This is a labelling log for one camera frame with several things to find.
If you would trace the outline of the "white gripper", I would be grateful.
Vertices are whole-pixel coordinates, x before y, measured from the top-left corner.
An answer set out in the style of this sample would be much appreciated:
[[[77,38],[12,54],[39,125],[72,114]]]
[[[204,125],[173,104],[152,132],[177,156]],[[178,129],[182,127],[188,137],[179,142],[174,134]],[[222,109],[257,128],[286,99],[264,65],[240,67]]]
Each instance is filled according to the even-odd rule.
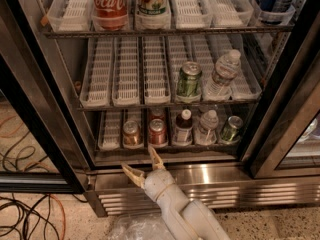
[[[175,183],[175,180],[169,171],[164,170],[163,161],[153,146],[148,146],[148,152],[152,162],[152,169],[155,171],[150,172],[146,179],[145,173],[139,169],[132,168],[126,163],[122,163],[121,167],[126,176],[135,185],[144,188],[146,195],[152,201],[156,201],[164,190]]]

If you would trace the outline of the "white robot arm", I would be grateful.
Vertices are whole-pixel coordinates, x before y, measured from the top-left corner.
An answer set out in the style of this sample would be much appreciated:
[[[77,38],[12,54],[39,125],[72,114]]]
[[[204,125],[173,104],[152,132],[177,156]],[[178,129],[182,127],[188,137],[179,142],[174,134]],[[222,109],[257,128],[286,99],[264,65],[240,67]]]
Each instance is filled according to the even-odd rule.
[[[190,200],[165,168],[161,157],[149,145],[152,171],[122,163],[123,172],[134,184],[144,190],[161,210],[162,219],[176,240],[231,240],[214,213],[200,200]]]

